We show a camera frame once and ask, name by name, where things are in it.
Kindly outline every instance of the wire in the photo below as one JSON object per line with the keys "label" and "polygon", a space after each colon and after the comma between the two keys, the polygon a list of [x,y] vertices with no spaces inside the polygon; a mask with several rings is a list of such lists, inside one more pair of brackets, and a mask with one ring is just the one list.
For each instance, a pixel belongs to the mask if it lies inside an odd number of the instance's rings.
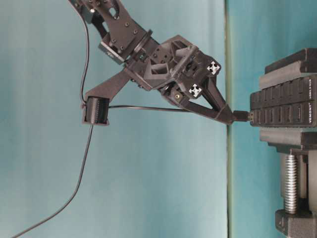
{"label": "wire", "polygon": [[83,16],[80,14],[80,12],[78,11],[78,9],[71,3],[70,0],[68,0],[69,4],[71,5],[71,7],[76,11],[77,15],[80,17],[81,22],[84,25],[84,30],[85,30],[85,37],[86,37],[86,62],[85,62],[85,66],[84,66],[84,72],[81,78],[81,82],[80,82],[80,100],[82,102],[83,105],[86,105],[86,100],[84,98],[84,85],[85,85],[85,80],[86,80],[86,76],[87,76],[87,71],[88,71],[88,66],[89,66],[89,57],[90,57],[90,41],[89,41],[89,32],[88,32],[88,27],[87,24],[83,18]]}
{"label": "wire", "polygon": [[110,106],[109,108],[110,108],[110,109],[128,108],[128,109],[135,109],[135,110],[149,110],[149,111],[161,111],[161,112],[190,113],[190,111],[183,110],[183,109],[139,107],[139,106],[130,106],[130,105],[117,105],[117,106]]}
{"label": "wire", "polygon": [[58,215],[62,210],[64,210],[69,204],[70,202],[74,199],[74,197],[76,196],[79,186],[81,184],[81,180],[83,178],[83,173],[84,173],[84,168],[85,168],[85,164],[86,164],[86,160],[87,160],[87,154],[88,154],[88,150],[89,150],[89,146],[90,146],[90,141],[91,141],[91,136],[93,134],[93,128],[94,126],[91,125],[90,130],[89,130],[89,135],[88,135],[88,141],[87,141],[87,145],[86,145],[86,150],[85,150],[85,154],[84,154],[84,159],[81,165],[81,169],[80,169],[80,175],[79,175],[79,179],[77,182],[77,186],[75,188],[75,191],[73,192],[72,196],[70,197],[70,199],[68,199],[68,201],[60,208],[58,209],[54,214],[50,215],[49,217],[45,218],[44,220],[38,222],[37,224],[29,227],[28,229],[25,229],[24,231],[20,232],[19,234],[12,236],[12,238],[17,238],[20,237],[21,235],[29,232],[30,230],[42,225],[43,223],[47,222],[48,220],[52,219],[53,217],[55,217],[56,215]]}

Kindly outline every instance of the threaded screw rod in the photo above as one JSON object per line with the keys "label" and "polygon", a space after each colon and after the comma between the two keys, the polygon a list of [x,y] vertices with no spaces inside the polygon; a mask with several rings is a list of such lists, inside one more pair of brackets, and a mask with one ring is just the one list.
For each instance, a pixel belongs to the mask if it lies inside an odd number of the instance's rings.
{"label": "threaded screw rod", "polygon": [[285,197],[284,209],[286,213],[296,214],[298,203],[297,159],[295,155],[285,158]]}

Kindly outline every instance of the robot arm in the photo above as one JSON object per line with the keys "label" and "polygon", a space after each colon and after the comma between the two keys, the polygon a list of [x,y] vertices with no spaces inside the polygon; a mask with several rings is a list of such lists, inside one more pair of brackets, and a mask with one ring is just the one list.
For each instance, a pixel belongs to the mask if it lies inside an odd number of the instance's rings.
{"label": "robot arm", "polygon": [[[136,23],[120,0],[73,0],[102,41],[99,48],[124,69],[86,93],[83,123],[108,125],[109,103],[131,80],[146,91],[158,90],[173,106],[224,124],[248,121],[248,112],[232,112],[216,86],[221,65],[181,36],[159,44],[152,31]],[[203,96],[210,108],[192,101]]]}

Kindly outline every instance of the blue-green wall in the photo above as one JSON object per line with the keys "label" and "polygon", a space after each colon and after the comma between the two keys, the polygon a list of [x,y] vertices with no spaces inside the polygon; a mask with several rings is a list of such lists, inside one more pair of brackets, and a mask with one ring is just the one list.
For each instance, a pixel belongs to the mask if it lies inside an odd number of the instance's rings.
{"label": "blue-green wall", "polygon": [[[317,1],[227,0],[227,62],[230,104],[249,110],[264,67],[302,48],[317,47]],[[230,235],[284,237],[274,227],[283,208],[279,156],[247,123],[229,129]]]}
{"label": "blue-green wall", "polygon": [[[224,66],[222,0],[123,0],[162,42],[180,34]],[[86,89],[120,67],[91,32]],[[81,124],[82,25],[66,0],[0,8],[0,237],[54,212],[74,190],[88,126]],[[219,88],[224,93],[224,73]],[[115,104],[169,105],[129,83]],[[26,238],[224,238],[226,127],[190,114],[111,111],[95,127],[70,206]]]}

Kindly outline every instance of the black 3d-printed part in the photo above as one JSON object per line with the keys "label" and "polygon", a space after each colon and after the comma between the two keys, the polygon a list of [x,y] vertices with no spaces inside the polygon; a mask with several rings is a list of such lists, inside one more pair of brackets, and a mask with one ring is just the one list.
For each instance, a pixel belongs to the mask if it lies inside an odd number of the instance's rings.
{"label": "black 3d-printed part", "polygon": [[108,98],[89,97],[86,105],[84,123],[92,125],[107,125],[108,110]]}
{"label": "black 3d-printed part", "polygon": [[265,68],[265,73],[270,73],[279,68],[285,67],[291,63],[300,61],[301,72],[317,72],[317,49],[306,48],[288,57],[285,57],[277,62],[268,65]]}
{"label": "black 3d-printed part", "polygon": [[275,213],[275,227],[287,237],[315,238],[317,223],[315,217],[309,212],[300,212],[292,215],[278,210]]}

